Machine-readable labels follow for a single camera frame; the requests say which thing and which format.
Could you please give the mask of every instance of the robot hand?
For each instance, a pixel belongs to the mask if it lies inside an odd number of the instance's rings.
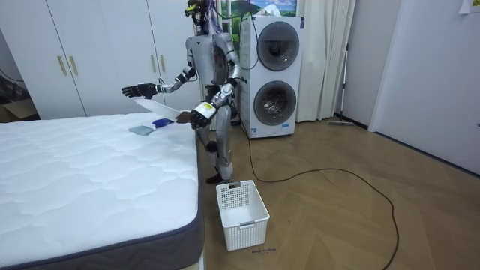
[[[194,130],[204,128],[212,122],[213,117],[217,113],[215,106],[208,102],[202,102],[199,106],[192,110],[190,123]]]
[[[153,83],[140,83],[138,85],[124,87],[121,89],[121,92],[129,98],[143,96],[147,99],[152,99],[152,97],[158,93],[157,86]]]

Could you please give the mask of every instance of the white plastic basket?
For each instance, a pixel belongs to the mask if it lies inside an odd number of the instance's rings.
[[[265,243],[270,214],[253,181],[219,184],[217,201],[228,251]]]

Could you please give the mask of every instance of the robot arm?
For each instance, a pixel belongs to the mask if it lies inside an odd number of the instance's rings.
[[[195,67],[194,54],[192,52],[190,42],[192,37],[189,37],[185,42],[185,47],[187,48],[187,62],[188,66],[183,69],[183,71],[175,78],[174,82],[167,82],[159,85],[158,92],[163,93],[172,93],[180,88],[184,83],[186,83],[191,77],[197,74],[197,69]]]
[[[237,80],[241,78],[239,58],[235,53],[232,36],[228,33],[217,33],[213,35],[214,43],[222,49],[225,59],[229,65],[229,77],[226,84],[222,85],[221,90],[212,98],[211,102],[202,102],[192,110],[191,124],[192,128],[203,128],[210,123],[217,113],[218,109],[227,103],[237,86]]]
[[[157,93],[172,93],[175,90],[178,90],[180,86],[197,74],[190,42],[191,37],[185,42],[185,46],[187,47],[188,66],[183,69],[173,82],[162,83],[160,85],[155,85],[153,83],[140,83],[138,85],[124,87],[121,89],[121,92],[129,98],[144,96],[145,98],[152,99]]]

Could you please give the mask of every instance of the white curtain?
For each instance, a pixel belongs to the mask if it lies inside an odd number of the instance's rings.
[[[296,121],[332,117],[356,0],[298,0],[305,18]]]

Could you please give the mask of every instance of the label sticker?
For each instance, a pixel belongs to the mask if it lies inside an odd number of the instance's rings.
[[[204,103],[203,106],[204,106],[205,108],[207,108],[208,110],[213,109],[213,106],[210,105],[210,104],[208,104],[208,103]]]

